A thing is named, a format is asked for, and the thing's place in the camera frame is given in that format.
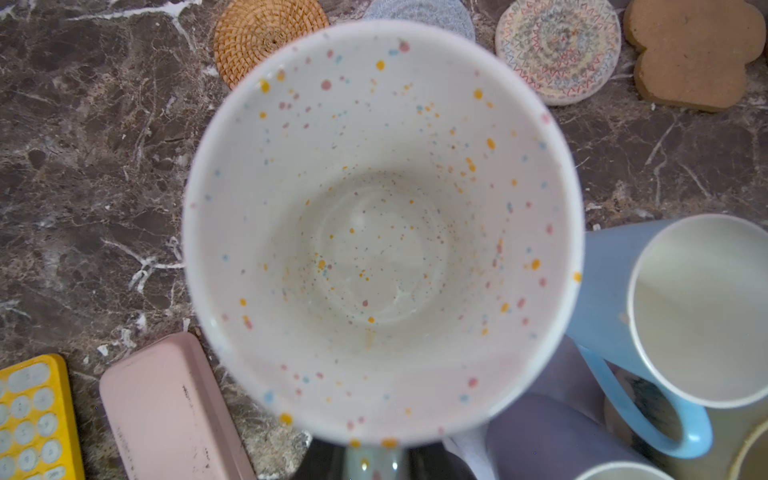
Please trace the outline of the light blue mug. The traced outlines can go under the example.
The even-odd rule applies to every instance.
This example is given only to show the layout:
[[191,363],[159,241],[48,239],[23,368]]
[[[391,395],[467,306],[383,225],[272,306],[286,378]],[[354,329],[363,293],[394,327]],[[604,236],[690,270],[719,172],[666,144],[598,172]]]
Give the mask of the light blue mug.
[[[627,425],[690,459],[713,443],[708,413],[767,394],[767,234],[723,214],[590,232],[567,335]],[[653,384],[682,426],[659,431],[613,374]]]

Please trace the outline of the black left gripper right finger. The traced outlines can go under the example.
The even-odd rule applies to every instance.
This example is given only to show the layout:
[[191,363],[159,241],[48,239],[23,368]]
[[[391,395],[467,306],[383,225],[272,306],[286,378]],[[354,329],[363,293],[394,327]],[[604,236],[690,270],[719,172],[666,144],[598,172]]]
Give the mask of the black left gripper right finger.
[[409,450],[410,478],[415,480],[475,480],[469,466],[442,443]]

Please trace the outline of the white multicolour stitched coaster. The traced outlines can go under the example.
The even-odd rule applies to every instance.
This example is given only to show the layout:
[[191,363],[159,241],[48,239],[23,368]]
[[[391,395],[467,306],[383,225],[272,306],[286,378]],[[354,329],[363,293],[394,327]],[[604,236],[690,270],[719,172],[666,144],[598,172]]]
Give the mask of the white multicolour stitched coaster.
[[549,106],[583,101],[612,77],[621,27],[606,0],[519,0],[501,15],[495,51]]

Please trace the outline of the flower shaped cork coaster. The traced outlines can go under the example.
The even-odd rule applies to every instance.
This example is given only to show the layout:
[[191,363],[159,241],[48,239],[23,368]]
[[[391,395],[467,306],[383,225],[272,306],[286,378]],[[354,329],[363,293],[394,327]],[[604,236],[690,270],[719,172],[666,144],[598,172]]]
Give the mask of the flower shaped cork coaster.
[[657,104],[719,112],[739,102],[746,65],[766,44],[766,21],[747,1],[633,0],[624,35],[639,53],[634,82]]

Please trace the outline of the blue woven round coaster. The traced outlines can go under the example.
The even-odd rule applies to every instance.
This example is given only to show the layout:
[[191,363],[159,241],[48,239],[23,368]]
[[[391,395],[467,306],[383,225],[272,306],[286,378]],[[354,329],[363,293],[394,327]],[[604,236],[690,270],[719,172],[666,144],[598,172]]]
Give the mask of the blue woven round coaster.
[[362,19],[413,21],[476,40],[470,13],[459,0],[374,0]]

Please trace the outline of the white speckled mug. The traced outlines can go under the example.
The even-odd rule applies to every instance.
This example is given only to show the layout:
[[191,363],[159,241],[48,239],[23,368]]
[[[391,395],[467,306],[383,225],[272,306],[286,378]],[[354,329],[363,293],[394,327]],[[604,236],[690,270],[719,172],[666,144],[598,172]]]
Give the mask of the white speckled mug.
[[538,95],[408,21],[280,49],[218,108],[182,221],[210,347],[329,479],[406,479],[538,377],[572,315],[581,187]]

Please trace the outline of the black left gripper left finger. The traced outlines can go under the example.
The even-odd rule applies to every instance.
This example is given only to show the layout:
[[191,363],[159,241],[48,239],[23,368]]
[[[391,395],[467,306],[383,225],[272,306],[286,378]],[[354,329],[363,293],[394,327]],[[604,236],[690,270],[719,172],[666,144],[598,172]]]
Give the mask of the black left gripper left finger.
[[313,438],[291,480],[340,480],[346,448]]

